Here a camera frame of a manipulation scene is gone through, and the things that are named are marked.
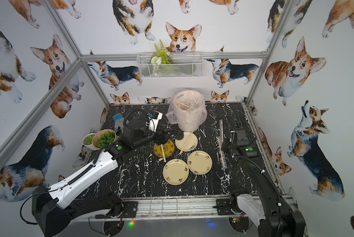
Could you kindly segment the chopsticks pack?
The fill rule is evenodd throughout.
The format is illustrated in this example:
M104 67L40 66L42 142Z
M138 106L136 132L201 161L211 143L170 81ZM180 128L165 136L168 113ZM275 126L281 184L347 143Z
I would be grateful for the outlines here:
M223 151L222 151L223 138L224 138L223 121L221 119L221 120L219 120L219 137L217 137L217 142L218 142L218 147L219 147L219 153L220 153L222 167L224 169L227 169L226 160L225 160L225 157L224 157L224 154L223 154Z

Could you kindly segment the bare wooden chopsticks pair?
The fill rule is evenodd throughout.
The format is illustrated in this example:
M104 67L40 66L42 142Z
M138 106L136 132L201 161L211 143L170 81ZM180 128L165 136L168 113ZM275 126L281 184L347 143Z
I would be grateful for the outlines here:
M163 144L161 144L160 146L161 146L161 151L162 151L162 155L163 155L163 160L166 163L166 156L165 156L165 152L164 152L164 146L163 146Z

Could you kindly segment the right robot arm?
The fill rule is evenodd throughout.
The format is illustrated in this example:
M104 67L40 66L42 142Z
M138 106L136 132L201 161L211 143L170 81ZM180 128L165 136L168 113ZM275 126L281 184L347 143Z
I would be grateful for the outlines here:
M256 142L250 141L247 134L248 131L242 127L234 128L230 142L224 143L222 149L230 161L248 173L261 203L255 202L251 194L241 191L230 196L231 211L247 215L260 237L304 236L306 223L303 215L294 211L283 198L266 170Z

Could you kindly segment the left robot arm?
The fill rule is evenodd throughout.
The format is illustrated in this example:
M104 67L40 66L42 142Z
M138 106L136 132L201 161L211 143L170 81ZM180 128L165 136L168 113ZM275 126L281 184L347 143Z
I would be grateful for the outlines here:
M159 124L162 116L158 111L147 113L143 109L132 109L123 119L117 140L100 148L90 163L49 188L41 185L35 189L29 197L36 220L33 224L40 227L44 236L56 236L79 217L75 207L77 197L102 176L118 168L127 154L151 142L164 145L172 135L179 140L183 138L182 131Z

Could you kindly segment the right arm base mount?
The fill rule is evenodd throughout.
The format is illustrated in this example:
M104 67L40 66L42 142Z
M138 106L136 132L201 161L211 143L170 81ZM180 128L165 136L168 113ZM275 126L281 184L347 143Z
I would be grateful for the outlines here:
M238 208L234 200L230 198L219 198L216 199L216 204L213 206L217 210L219 216L225 215L241 215L242 210Z

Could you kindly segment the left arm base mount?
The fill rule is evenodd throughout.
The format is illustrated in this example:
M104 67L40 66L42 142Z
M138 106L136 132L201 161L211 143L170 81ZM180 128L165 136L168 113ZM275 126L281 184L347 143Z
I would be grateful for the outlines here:
M108 214L96 215L96 219L108 218L135 218L137 214L138 202L125 201L123 203L116 203Z

